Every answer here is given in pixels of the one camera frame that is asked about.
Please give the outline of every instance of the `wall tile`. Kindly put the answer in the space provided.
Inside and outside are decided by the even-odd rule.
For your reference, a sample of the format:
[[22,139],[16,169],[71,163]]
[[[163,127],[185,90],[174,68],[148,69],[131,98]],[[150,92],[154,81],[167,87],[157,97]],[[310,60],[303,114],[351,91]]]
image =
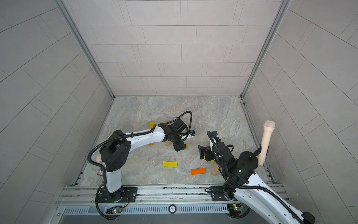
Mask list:
[[188,25],[232,25],[234,1],[189,1]]
[[287,75],[284,70],[281,69],[280,73],[275,78],[274,82],[271,84],[272,88],[275,88],[279,81],[282,79],[284,75]]
[[100,85],[95,90],[95,95],[98,97],[98,99],[102,102],[105,96],[108,94],[107,89],[103,85],[103,83],[100,83]]
[[256,108],[258,104],[262,101],[257,89],[251,85],[251,87],[248,90],[248,95],[250,96],[254,108]]
[[195,44],[196,26],[143,26],[146,44]]
[[52,46],[38,54],[22,66],[36,82],[45,87],[68,63],[76,57],[76,53],[66,38],[62,38]]
[[307,39],[310,37],[311,33],[313,32],[314,28],[316,28],[316,25],[314,23],[310,23],[308,28],[306,29],[305,33],[299,40],[298,44],[295,46],[295,49],[300,51]]
[[164,62],[166,76],[201,76],[201,62]]
[[315,128],[317,128],[323,123],[324,123],[323,118],[320,115],[318,115],[317,117],[312,119],[308,124],[306,124],[303,128],[301,128],[300,132],[303,135],[303,137],[305,137],[308,133],[310,133],[311,131],[313,131]]
[[337,37],[355,18],[358,4],[355,0],[347,1],[304,1],[298,14]]
[[280,4],[277,1],[246,1],[242,9],[239,25],[271,26]]
[[11,74],[51,44],[34,19],[5,30],[0,33],[0,69]]
[[193,88],[155,88],[157,95],[192,95]]
[[155,88],[131,88],[121,89],[123,96],[143,96],[143,95],[156,95]]
[[67,135],[55,158],[37,185],[37,191],[49,194],[54,194],[56,192],[80,143],[81,142],[71,134]]
[[76,65],[76,68],[80,71],[83,77],[86,77],[92,69],[84,53],[79,54],[75,59],[73,59],[73,63]]
[[63,162],[65,162],[67,164],[66,167],[68,167],[68,169],[67,169],[67,171],[65,170],[63,172],[64,175],[61,173],[61,178],[63,177],[61,182],[72,184],[75,181],[75,179],[79,175],[81,168],[84,165],[84,160],[87,158],[84,155],[87,155],[87,153],[90,151],[90,147],[92,147],[94,139],[95,139],[94,134],[92,134],[90,131],[87,131],[81,144],[79,146],[77,144],[75,145],[78,148],[78,149],[76,148],[77,151],[74,150],[75,146],[72,146],[72,148],[68,147],[69,150],[66,153],[70,154],[71,158],[73,157],[73,159],[72,159],[72,161],[71,160],[68,161],[67,158],[63,159]]
[[81,111],[83,110],[83,105],[76,99],[73,94],[69,96],[69,100],[71,100],[72,103],[74,103],[78,109],[80,109]]
[[0,82],[0,130],[3,130],[41,89],[21,68]]
[[276,119],[275,126],[281,134],[293,161],[295,161],[298,171],[302,171],[318,163],[315,155],[312,153],[287,111],[284,111]]
[[51,30],[57,40],[70,33],[70,30],[63,20],[58,9],[53,9],[41,15],[48,28]]
[[344,93],[358,83],[358,49],[316,27],[300,53]]
[[261,48],[260,45],[234,45],[229,62],[255,62]]
[[227,88],[244,88],[247,82],[247,77],[224,77],[221,87]]
[[157,62],[123,62],[127,76],[160,76]]
[[0,182],[5,183],[49,122],[47,116],[28,104],[0,133]]
[[181,88],[181,77],[147,77],[149,88],[172,87]]
[[285,150],[276,158],[292,196],[295,199],[297,208],[303,211],[315,210],[316,205],[314,204],[289,152]]
[[265,121],[271,120],[271,116],[270,116],[269,112],[267,111],[267,108],[265,105],[263,105],[261,107],[261,109],[258,110],[257,115],[258,115],[258,118],[260,119],[260,123],[262,126],[265,123]]
[[349,210],[354,220],[358,220],[358,206],[348,207],[347,209]]
[[91,45],[91,46],[99,62],[136,62],[133,48],[131,45]]
[[188,24],[188,1],[180,1],[180,24]]
[[347,129],[341,131],[337,134],[337,137],[341,140],[344,146],[348,149],[348,151],[352,154],[352,156],[358,160],[358,123],[353,124]]
[[[352,216],[326,174],[307,179],[305,180],[305,184],[325,223],[354,224]],[[332,200],[334,200],[337,205],[337,213],[332,213],[329,208]]]
[[81,47],[78,45],[77,40],[74,38],[72,33],[69,33],[66,35],[66,39],[73,48],[73,50],[76,52],[76,54],[80,54],[82,52]]
[[358,84],[351,88],[346,95],[353,101],[358,99]]
[[145,44],[142,26],[93,25],[99,44]]
[[112,102],[112,98],[107,94],[102,101],[102,104],[100,105],[95,117],[92,120],[92,123],[90,124],[88,130],[92,133],[97,133],[100,130],[103,118],[105,117],[108,107]]
[[76,89],[74,89],[72,94],[83,106],[85,106],[99,84],[100,80],[92,70],[79,83],[79,85],[76,87]]
[[188,62],[222,62],[225,56],[225,45],[188,45]]
[[9,29],[11,25],[3,18],[2,15],[0,15],[0,27],[3,30]]
[[90,25],[78,25],[77,28],[86,44],[99,44]]
[[180,25],[180,1],[126,1],[126,4],[132,25]]
[[39,26],[41,27],[42,31],[46,34],[46,36],[50,39],[50,41],[52,43],[55,43],[57,41],[57,39],[55,38],[55,36],[53,35],[52,31],[48,28],[47,24],[45,23],[45,21],[41,18],[41,15],[36,16],[34,18],[34,20],[36,20],[37,24],[39,24]]
[[290,45],[296,46],[311,22],[287,10],[277,33]]
[[239,76],[244,63],[209,62],[206,76]]
[[40,157],[41,159],[44,159],[48,162],[51,162],[52,159],[55,157],[54,154],[49,153],[46,150],[43,150],[42,148],[39,148],[38,146],[35,145],[31,147],[29,153],[31,153],[34,156]]
[[79,83],[76,74],[66,66],[37,94],[36,98],[56,113]]
[[225,56],[224,56],[224,61],[223,61],[223,62],[229,62],[229,57],[230,57],[230,54],[231,54],[231,49],[232,49],[232,45],[226,46],[226,51],[225,51]]
[[305,139],[346,206],[357,205],[358,163],[326,123]]
[[198,26],[196,44],[238,45],[244,39],[246,28],[246,26]]
[[358,16],[347,26],[343,33],[339,36],[340,39],[348,41],[352,35],[358,30]]
[[275,35],[268,51],[290,78],[305,60],[296,49],[278,34]]
[[79,25],[124,25],[118,1],[68,0]]
[[226,95],[241,95],[244,88],[227,88]]
[[85,135],[89,128],[93,118],[95,117],[97,110],[99,109],[98,103],[93,97],[91,97],[79,115],[77,121],[73,125],[73,129],[78,131],[81,135]]
[[219,77],[187,77],[187,87],[214,88],[218,81]]
[[113,88],[144,88],[141,77],[109,77]]
[[37,139],[35,145],[52,154],[56,154],[80,113],[81,111],[72,101],[66,100]]
[[285,110],[286,108],[282,104],[280,108],[271,116],[272,120],[275,121]]
[[41,191],[34,191],[29,198],[30,201],[38,201],[44,203],[50,203],[52,200],[53,194],[41,192]]
[[99,62],[98,66],[105,77],[123,76],[116,62]]
[[193,95],[226,95],[227,88],[193,88]]
[[324,171],[323,171],[321,165],[317,164],[317,165],[311,166],[310,168],[302,170],[300,172],[300,175],[303,180],[306,180],[308,178],[311,178],[311,177],[314,177],[314,176],[317,176],[317,175],[320,175],[323,173],[324,173]]
[[301,129],[318,115],[288,75],[282,77],[274,90],[298,129]]
[[139,53],[144,62],[181,62],[180,45],[139,45]]
[[6,0],[0,3],[0,14],[11,26],[15,26],[54,8],[56,6],[52,1]]
[[307,60],[292,81],[335,133],[358,121],[358,106]]
[[280,108],[282,103],[265,77],[262,78],[257,90],[270,115],[273,115]]
[[272,85],[277,75],[280,73],[281,67],[277,64],[277,62],[272,58],[269,53],[266,53],[265,58],[260,65],[260,70],[265,75],[269,83]]
[[281,145],[279,145],[277,148],[273,148],[272,150],[274,151],[274,154],[277,156],[278,154],[280,154],[281,152],[285,151],[287,149],[286,145],[284,143],[282,143]]
[[273,170],[272,174],[273,174],[274,179],[276,180],[276,182],[282,183],[282,185],[284,186],[286,194],[287,194],[287,197],[290,200],[290,205],[292,205],[293,207],[297,208],[295,199],[293,198],[292,193],[290,191],[290,188],[287,185],[286,179],[285,179],[285,177],[284,177],[284,175],[283,175],[283,173],[281,171],[281,168],[277,168],[277,169]]
[[270,26],[248,26],[242,44],[263,45],[269,30]]
[[14,208],[22,209],[25,206],[49,164],[39,157],[26,154],[0,189],[0,216],[3,223],[15,222],[19,211]]
[[48,203],[28,201],[15,223],[39,223],[41,217],[46,211],[47,206]]

